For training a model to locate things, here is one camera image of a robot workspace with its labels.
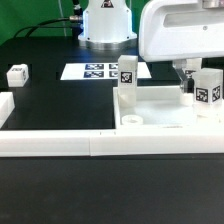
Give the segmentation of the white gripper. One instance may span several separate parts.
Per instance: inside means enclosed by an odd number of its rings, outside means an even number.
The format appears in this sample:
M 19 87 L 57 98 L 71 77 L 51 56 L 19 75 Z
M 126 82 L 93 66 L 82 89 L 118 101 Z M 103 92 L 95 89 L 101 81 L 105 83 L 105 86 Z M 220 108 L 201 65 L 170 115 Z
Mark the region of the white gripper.
M 175 60 L 181 91 L 193 93 L 186 59 L 224 56 L 224 0 L 150 0 L 141 14 L 139 54 L 147 62 Z

